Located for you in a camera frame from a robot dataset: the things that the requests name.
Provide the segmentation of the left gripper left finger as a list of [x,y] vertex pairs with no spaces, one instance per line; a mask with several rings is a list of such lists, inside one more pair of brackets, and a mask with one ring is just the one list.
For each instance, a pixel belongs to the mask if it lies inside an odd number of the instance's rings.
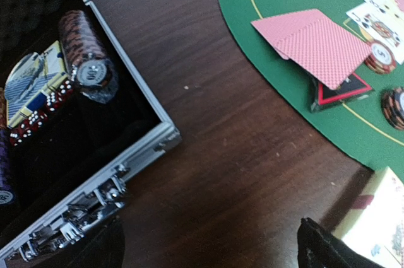
[[119,217],[110,220],[69,253],[63,267],[122,267],[125,235]]

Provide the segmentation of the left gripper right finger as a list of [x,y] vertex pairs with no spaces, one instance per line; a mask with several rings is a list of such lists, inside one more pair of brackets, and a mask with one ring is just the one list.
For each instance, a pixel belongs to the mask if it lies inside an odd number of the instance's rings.
[[297,231],[299,267],[382,268],[354,252],[311,218],[302,218]]

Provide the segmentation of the orange chip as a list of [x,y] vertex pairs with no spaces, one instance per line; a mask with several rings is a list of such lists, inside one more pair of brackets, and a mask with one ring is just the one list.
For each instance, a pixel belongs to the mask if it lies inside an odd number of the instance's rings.
[[392,51],[378,40],[369,43],[371,54],[364,64],[377,74],[389,74],[396,69],[396,60]]

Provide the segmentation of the dealt card player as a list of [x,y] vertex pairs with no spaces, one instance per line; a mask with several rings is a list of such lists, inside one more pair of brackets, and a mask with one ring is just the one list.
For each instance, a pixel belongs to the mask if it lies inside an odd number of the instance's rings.
[[289,57],[284,52],[278,50],[278,42],[325,17],[326,15],[318,9],[307,9],[254,20],[251,22],[251,25],[273,47],[281,58],[289,60]]

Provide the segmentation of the three of spades card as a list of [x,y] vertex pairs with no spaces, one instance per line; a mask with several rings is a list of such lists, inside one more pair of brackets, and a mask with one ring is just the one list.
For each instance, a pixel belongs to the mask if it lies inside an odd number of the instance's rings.
[[382,13],[391,16],[397,20],[403,20],[403,11],[395,0],[364,0],[374,5]]

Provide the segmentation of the tan card box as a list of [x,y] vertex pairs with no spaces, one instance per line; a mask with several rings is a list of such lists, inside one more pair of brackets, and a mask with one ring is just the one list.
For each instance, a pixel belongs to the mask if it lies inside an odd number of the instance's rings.
[[403,267],[403,182],[391,168],[374,172],[333,235],[383,267]]

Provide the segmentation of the aluminium poker case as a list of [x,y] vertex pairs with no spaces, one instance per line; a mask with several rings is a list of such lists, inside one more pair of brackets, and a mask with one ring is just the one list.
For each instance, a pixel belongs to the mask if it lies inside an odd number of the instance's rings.
[[59,41],[59,20],[71,10],[87,15],[119,89],[106,104],[92,101],[67,71],[74,92],[63,108],[19,146],[9,141],[16,199],[1,206],[2,267],[55,267],[57,258],[62,267],[79,242],[119,217],[127,182],[181,140],[93,0],[1,0],[1,88],[23,57]]

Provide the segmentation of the purple chip row in case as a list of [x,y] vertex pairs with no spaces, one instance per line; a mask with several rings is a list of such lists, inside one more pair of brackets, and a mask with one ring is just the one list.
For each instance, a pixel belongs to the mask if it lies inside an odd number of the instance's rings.
[[8,206],[16,199],[15,185],[9,158],[9,139],[5,129],[1,129],[1,206]]

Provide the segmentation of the red dice in case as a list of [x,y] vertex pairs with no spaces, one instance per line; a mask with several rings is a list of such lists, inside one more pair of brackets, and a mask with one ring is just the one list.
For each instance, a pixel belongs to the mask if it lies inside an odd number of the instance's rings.
[[65,79],[54,91],[46,96],[41,106],[27,118],[11,129],[9,141],[13,147],[19,146],[32,137],[44,124],[51,119],[73,95],[74,89],[70,79]]

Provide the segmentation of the triangular all-in marker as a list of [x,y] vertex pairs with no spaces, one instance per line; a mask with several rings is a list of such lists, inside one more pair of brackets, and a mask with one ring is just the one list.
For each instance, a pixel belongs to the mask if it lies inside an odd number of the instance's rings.
[[310,106],[311,112],[318,112],[345,102],[362,100],[374,91],[373,87],[356,73],[352,73],[347,77],[335,90],[329,89],[314,76],[311,76],[311,79],[314,85],[313,103]]

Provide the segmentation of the tan chip row in case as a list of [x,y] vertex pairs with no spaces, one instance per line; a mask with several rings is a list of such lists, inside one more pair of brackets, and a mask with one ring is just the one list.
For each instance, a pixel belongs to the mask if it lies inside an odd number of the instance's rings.
[[0,129],[6,128],[6,99],[4,97],[4,89],[0,88]]

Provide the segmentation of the brown chip row in case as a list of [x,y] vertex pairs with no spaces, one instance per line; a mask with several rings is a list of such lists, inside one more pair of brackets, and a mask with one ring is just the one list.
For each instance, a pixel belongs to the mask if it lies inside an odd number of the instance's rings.
[[66,12],[58,23],[59,41],[75,88],[92,101],[106,104],[119,89],[109,54],[82,10]]

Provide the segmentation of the blue card deck in case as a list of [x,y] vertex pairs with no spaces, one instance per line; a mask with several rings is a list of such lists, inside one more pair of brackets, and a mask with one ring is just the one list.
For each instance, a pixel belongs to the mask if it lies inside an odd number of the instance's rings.
[[29,53],[9,73],[5,83],[6,124],[12,129],[42,108],[68,73],[61,44],[53,42],[41,54]]

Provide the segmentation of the round green poker mat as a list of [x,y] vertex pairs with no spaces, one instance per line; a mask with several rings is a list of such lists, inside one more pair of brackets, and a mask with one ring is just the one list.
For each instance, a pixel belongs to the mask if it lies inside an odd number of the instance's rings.
[[403,66],[380,75],[367,66],[357,74],[373,92],[363,100],[311,112],[314,86],[296,63],[282,59],[253,28],[252,21],[269,16],[316,8],[353,34],[358,26],[347,11],[363,0],[219,0],[223,17],[239,47],[286,101],[343,152],[373,170],[390,167],[403,175],[403,132],[384,118],[380,97],[384,91],[403,85]]

